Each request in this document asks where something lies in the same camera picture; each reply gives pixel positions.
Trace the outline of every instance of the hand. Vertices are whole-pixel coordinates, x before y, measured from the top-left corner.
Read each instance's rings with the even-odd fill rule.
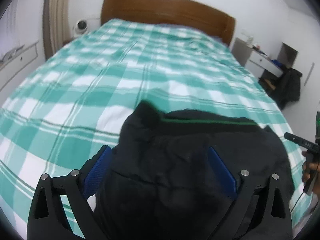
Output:
[[[307,152],[303,151],[302,155],[304,157],[306,157]],[[318,168],[318,178],[316,179],[316,182],[313,186],[312,192],[318,196],[318,199],[320,199],[320,164],[318,165],[318,163],[304,162],[304,164],[302,165],[302,182],[303,183],[305,183],[308,179],[310,179],[310,174],[305,171],[307,168],[307,165],[309,166],[310,169],[312,169],[314,171]]]

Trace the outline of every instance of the metal screw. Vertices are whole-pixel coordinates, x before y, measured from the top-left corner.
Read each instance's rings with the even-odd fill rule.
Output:
[[[272,174],[272,177],[273,177],[274,179],[279,179],[279,175],[276,174],[276,173]]]
[[[243,176],[248,176],[248,175],[249,175],[249,171],[247,171],[247,170],[242,170],[242,171],[241,171],[241,174],[242,174]]]
[[[70,172],[70,175],[71,176],[77,176],[79,174],[79,170],[72,170],[71,172]]]
[[[44,173],[44,174],[42,174],[41,176],[40,176],[40,179],[42,179],[42,180],[45,180],[45,179],[47,179],[48,178],[48,174],[47,173]]]

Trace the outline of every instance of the bed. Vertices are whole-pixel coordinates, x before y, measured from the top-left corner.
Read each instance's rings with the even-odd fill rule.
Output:
[[[292,130],[274,101],[228,49],[233,17],[190,0],[104,0],[101,25],[58,51],[0,109],[0,207],[23,238],[40,175],[66,175],[101,145],[114,147],[142,99],[165,112],[191,108],[269,125],[288,152],[293,206],[303,188],[301,151],[284,139]],[[310,201],[300,200],[293,224]]]

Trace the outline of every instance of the wooden headboard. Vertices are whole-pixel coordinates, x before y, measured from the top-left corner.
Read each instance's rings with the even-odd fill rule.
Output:
[[[104,0],[101,25],[113,18],[190,26],[210,36],[220,37],[227,45],[235,28],[233,17],[191,0]]]

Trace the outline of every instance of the checkered bedsheet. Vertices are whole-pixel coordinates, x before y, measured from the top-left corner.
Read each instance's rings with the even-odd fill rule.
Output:
[[[301,151],[284,139],[285,118],[229,49],[197,30],[113,19],[66,45],[0,108],[0,205],[23,237],[40,175],[66,175],[101,145],[115,146],[142,99],[165,112],[191,108],[270,125],[288,152],[293,206],[303,188]],[[309,203],[300,200],[293,224]]]

